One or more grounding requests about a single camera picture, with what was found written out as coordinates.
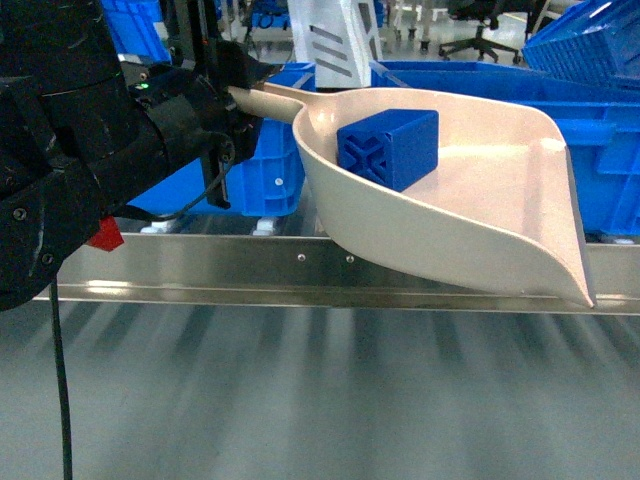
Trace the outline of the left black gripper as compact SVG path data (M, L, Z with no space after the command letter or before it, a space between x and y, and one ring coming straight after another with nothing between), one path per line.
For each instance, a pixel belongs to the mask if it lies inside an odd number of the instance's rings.
M231 87L259 87L282 70L252 57L237 42L208 39L198 50L197 60L154 65L146 79L128 86L161 142L136 165L136 175L149 185L160 183L246 127Z

